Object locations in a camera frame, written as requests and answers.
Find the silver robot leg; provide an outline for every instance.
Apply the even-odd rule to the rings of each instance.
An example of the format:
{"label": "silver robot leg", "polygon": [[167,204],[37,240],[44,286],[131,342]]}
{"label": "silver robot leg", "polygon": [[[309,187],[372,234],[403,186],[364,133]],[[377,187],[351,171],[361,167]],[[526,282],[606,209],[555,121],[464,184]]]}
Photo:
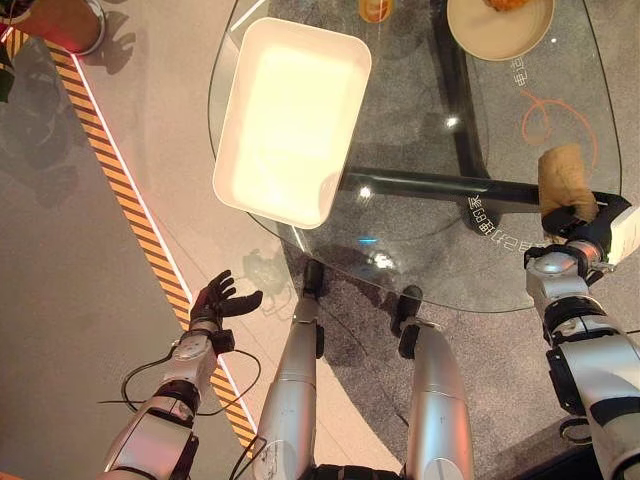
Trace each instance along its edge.
{"label": "silver robot leg", "polygon": [[314,466],[318,309],[305,287],[262,410],[254,451],[265,446],[253,462],[256,479],[298,480]]}
{"label": "silver robot leg", "polygon": [[473,451],[464,385],[444,335],[417,319],[422,292],[408,287],[391,330],[413,359],[406,480],[472,480]]}

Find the glass table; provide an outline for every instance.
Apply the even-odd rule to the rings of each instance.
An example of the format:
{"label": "glass table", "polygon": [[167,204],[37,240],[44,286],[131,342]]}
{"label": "glass table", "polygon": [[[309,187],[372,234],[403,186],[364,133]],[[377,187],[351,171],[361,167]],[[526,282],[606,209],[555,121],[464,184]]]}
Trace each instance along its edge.
{"label": "glass table", "polygon": [[254,216],[333,268],[465,311],[531,306],[523,252],[545,244],[538,158],[581,145],[590,186],[619,194],[606,79],[582,0],[556,2],[546,36],[505,62],[466,54],[446,0],[397,0],[366,23],[357,0],[238,0],[216,58],[209,130],[217,149],[247,27],[277,17],[361,38],[373,67],[329,219],[302,230]]}

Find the white plastic tray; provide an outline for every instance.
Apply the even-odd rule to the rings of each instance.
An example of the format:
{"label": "white plastic tray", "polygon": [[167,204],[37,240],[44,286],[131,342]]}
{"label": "white plastic tray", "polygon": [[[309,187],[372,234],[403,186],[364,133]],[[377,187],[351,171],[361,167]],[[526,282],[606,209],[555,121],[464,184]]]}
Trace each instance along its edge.
{"label": "white plastic tray", "polygon": [[371,70],[359,39],[274,18],[245,33],[213,188],[300,228],[329,216]]}

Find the floor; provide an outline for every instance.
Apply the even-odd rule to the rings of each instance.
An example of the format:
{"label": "floor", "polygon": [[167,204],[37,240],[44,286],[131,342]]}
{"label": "floor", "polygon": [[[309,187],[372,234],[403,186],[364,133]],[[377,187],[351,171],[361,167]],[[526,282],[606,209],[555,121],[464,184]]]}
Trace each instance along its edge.
{"label": "floor", "polygon": [[[131,416],[97,402],[118,399],[126,372],[164,356],[182,330],[47,48],[31,39],[14,64],[0,105],[0,478],[95,478]],[[132,398],[161,374],[138,376]],[[197,430],[191,478],[226,477],[242,451],[229,422]]]}

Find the black joint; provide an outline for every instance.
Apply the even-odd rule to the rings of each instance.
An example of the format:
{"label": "black joint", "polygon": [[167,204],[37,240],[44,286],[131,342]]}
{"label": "black joint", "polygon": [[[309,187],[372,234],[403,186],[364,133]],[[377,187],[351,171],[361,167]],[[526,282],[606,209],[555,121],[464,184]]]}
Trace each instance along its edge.
{"label": "black joint", "polygon": [[302,295],[316,300],[322,296],[324,266],[313,258],[307,260],[302,279]]}
{"label": "black joint", "polygon": [[607,398],[594,403],[589,410],[593,419],[604,427],[623,415],[640,413],[640,397]]}
{"label": "black joint", "polygon": [[177,415],[173,415],[169,412],[167,412],[166,410],[162,410],[160,408],[157,407],[151,407],[149,410],[147,410],[147,413],[149,415],[153,415],[154,417],[158,417],[158,418],[162,418],[163,420],[166,420],[167,422],[171,422],[171,423],[175,423],[176,425],[180,425],[181,427],[185,427],[185,428],[193,428],[193,417],[189,417],[189,418],[180,418]]}
{"label": "black joint", "polygon": [[598,280],[600,280],[602,277],[604,277],[604,272],[601,272],[600,270],[591,272],[586,280],[587,287],[590,287],[591,285],[596,283]]}
{"label": "black joint", "polygon": [[316,359],[320,360],[324,355],[324,327],[316,325]]}
{"label": "black joint", "polygon": [[625,472],[639,463],[640,453],[636,453],[635,455],[627,458],[624,462],[618,465],[618,468],[616,468],[616,471],[613,473],[613,476],[611,478],[613,478],[613,480],[626,480],[627,476],[625,475]]}
{"label": "black joint", "polygon": [[542,229],[551,235],[568,238],[576,228],[586,225],[587,222],[574,217],[575,207],[557,208],[542,219]]}
{"label": "black joint", "polygon": [[396,311],[391,317],[391,333],[397,338],[402,336],[402,324],[410,317],[418,315],[420,310],[420,299],[422,299],[422,290],[415,285],[409,285],[402,290],[402,295],[398,299]]}
{"label": "black joint", "polygon": [[553,345],[560,345],[564,342],[580,342],[582,340],[591,340],[592,338],[607,337],[617,334],[618,331],[613,328],[599,328],[598,330],[574,333],[568,337],[565,337],[562,332],[553,332],[551,334],[551,340],[553,340]]}
{"label": "black joint", "polygon": [[531,247],[526,252],[524,252],[525,270],[527,268],[527,264],[529,263],[529,260],[531,260],[532,258],[540,258],[544,254],[545,254],[545,251],[543,247]]}
{"label": "black joint", "polygon": [[400,345],[398,345],[398,352],[402,358],[409,360],[415,358],[415,348],[419,334],[420,327],[418,325],[409,325],[402,331]]}
{"label": "black joint", "polygon": [[631,204],[619,195],[596,192],[600,210],[595,220],[578,226],[567,238],[568,241],[585,240],[600,250],[602,260],[607,261],[607,252],[611,249],[611,223]]}
{"label": "black joint", "polygon": [[196,386],[186,380],[171,380],[160,385],[154,397],[170,397],[183,402],[195,414],[200,406],[200,395]]}
{"label": "black joint", "polygon": [[607,314],[595,300],[589,297],[566,297],[561,298],[557,302],[553,302],[544,312],[545,340],[547,342],[556,340],[556,338],[552,336],[553,331],[564,322],[588,315],[606,316]]}
{"label": "black joint", "polygon": [[205,328],[193,328],[184,332],[182,337],[180,337],[180,341],[195,335],[206,335],[216,355],[232,352],[236,348],[236,341],[233,337],[233,331],[231,330],[217,330],[212,332]]}
{"label": "black joint", "polygon": [[233,352],[236,348],[236,340],[231,330],[220,330],[209,336],[213,351],[216,355],[221,353]]}
{"label": "black joint", "polygon": [[182,449],[182,454],[180,455],[173,472],[171,472],[169,480],[187,480],[189,478],[189,472],[191,471],[193,459],[196,456],[199,445],[200,440],[198,440],[198,437],[193,433],[189,435],[189,440]]}
{"label": "black joint", "polygon": [[355,465],[320,465],[314,468],[307,479],[313,480],[400,480],[394,472],[373,470]]}
{"label": "black joint", "polygon": [[560,406],[572,415],[584,417],[584,405],[582,405],[576,382],[562,350],[560,348],[549,350],[547,361],[549,362],[551,383],[553,383]]}

